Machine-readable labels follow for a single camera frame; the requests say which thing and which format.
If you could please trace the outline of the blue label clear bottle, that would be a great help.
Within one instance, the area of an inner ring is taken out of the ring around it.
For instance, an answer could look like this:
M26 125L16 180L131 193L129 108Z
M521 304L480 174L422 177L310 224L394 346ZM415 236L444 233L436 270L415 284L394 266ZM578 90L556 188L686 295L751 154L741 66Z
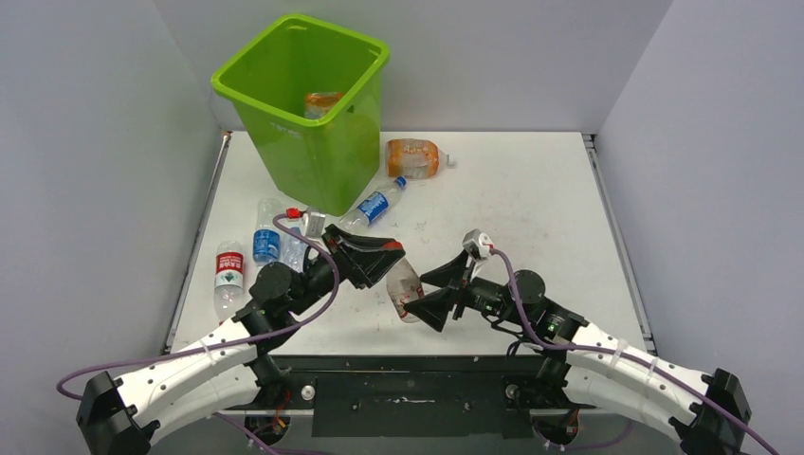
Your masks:
M280 203L273 198L262 199L257 208L257 219L252 236L252 259L264 266L281 259L281 235L273 224L280 212Z

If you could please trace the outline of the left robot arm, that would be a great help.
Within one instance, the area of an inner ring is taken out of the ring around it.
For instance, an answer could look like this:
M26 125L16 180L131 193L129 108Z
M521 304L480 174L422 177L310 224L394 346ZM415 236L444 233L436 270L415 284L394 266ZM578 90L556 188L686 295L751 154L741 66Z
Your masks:
M85 385L77 425L93 454L146 454L169 434L220 410L267 409L283 394L270 352L300 328L298 316L343 281L370 288L405 256L395 239L349 234L330 225L319 255L298 272L262 267L250 300L232 318L174 354L118 377L103 371Z

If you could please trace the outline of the crushed orange label bottle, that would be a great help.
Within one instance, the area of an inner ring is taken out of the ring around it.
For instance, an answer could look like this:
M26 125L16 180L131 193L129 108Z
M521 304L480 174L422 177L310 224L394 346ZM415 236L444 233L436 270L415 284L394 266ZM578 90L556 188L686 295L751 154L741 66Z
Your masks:
M308 93L304 100L303 116L311 120L323 118L334 108L342 97L342 92Z

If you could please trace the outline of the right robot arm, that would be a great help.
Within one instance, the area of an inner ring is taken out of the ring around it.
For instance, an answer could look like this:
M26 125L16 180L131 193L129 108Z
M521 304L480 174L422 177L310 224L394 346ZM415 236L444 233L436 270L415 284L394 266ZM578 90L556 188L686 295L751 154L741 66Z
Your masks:
M751 410L738 378L703 373L635 348L550 300L537 272L509 268L507 283L477 277L477 261L463 252L422 276L435 286L406 303L408 312L437 332L465 310L510 334L544 359L539 399L569 401L627 417L662 432L685 454L739 454Z

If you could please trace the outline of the crushed clear purple-label bottle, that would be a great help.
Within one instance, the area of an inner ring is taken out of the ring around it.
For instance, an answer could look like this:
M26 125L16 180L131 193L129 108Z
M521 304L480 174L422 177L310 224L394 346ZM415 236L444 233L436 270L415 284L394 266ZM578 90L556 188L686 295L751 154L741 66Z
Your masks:
M281 240L280 259L283 264L297 272L303 272L304 260L307 252L307 243L297 237L285 233Z

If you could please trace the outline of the red label Nongfu bottle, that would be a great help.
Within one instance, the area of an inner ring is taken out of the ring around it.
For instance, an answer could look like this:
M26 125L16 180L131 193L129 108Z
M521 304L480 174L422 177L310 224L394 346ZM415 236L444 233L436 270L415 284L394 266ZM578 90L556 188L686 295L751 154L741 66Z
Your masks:
M244 294L245 256L241 243L222 242L216 250L214 275L214 310L220 322L231 318Z

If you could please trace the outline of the red cap tea bottle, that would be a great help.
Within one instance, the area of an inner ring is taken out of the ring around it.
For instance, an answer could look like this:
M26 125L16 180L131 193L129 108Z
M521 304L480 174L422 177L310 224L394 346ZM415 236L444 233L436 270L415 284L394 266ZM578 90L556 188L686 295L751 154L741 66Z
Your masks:
M420 318L410 313L405 305L419 300L425 293L420 280L410 262L400 259L385 277L386 290L399 318L406 323L417 323Z

